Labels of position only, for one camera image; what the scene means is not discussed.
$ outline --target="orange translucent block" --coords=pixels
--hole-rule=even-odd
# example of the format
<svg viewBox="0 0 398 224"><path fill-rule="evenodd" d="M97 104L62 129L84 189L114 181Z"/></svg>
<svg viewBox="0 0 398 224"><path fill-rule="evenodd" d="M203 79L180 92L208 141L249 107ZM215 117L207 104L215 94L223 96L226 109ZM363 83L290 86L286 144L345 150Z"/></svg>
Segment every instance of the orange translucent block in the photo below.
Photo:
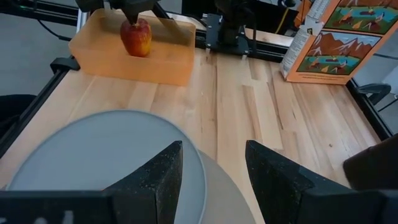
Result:
<svg viewBox="0 0 398 224"><path fill-rule="evenodd" d="M70 41L69 49L81 69L92 75L185 86L193 69L195 25L139 16L152 29L150 54L130 56L120 38L124 14L98 9Z"/></svg>

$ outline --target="red apple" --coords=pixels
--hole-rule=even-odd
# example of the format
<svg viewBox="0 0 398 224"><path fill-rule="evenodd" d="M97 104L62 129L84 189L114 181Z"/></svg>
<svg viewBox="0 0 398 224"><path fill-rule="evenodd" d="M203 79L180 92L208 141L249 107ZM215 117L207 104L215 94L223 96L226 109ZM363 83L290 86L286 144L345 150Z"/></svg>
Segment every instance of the red apple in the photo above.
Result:
<svg viewBox="0 0 398 224"><path fill-rule="evenodd" d="M138 19L135 24L124 21L120 27L120 38L129 55L146 57L149 54L152 31L145 19Z"/></svg>

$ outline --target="concrete floor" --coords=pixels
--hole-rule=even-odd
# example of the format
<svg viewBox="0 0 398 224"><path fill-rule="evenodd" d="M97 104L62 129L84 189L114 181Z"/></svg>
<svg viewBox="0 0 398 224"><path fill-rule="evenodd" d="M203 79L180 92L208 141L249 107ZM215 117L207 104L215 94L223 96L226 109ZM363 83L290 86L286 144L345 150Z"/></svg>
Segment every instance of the concrete floor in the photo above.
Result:
<svg viewBox="0 0 398 224"><path fill-rule="evenodd" d="M60 4L76 6L74 0L52 0ZM276 3L277 0L263 0ZM181 0L162 0L165 10L180 12ZM73 37L75 27L46 22L54 32ZM52 76L50 63L57 57L70 55L68 43L58 40L33 19L0 14L0 95L38 94ZM381 54L398 57L398 33L383 48ZM360 85L380 82L398 61L373 57L356 76ZM393 100L388 96L376 107L381 108ZM398 103L384 110L381 115L393 132L398 133Z"/></svg>

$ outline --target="ceramic plate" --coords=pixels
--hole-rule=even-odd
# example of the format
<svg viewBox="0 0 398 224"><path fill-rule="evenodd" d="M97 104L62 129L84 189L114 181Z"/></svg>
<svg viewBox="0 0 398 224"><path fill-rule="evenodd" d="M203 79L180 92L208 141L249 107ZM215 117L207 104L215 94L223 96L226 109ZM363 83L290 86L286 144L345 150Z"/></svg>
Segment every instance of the ceramic plate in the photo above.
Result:
<svg viewBox="0 0 398 224"><path fill-rule="evenodd" d="M200 223L206 177L197 149L178 127L141 111L107 111L65 126L27 158L7 189L101 190L176 140L183 142L183 174L175 223Z"/></svg>

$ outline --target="wood grain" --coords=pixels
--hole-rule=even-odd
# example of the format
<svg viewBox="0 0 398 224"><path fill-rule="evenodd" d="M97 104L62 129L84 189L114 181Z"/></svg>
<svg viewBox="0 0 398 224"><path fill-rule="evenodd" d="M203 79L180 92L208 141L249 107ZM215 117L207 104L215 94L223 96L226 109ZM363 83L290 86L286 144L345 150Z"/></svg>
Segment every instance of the wood grain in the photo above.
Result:
<svg viewBox="0 0 398 224"><path fill-rule="evenodd" d="M379 142L345 86L289 83L276 63L196 49L186 87L69 72L0 160L0 186L57 129L123 108L155 113L182 128L233 179L257 223L264 220L246 169L246 140L343 185L343 161Z"/></svg>

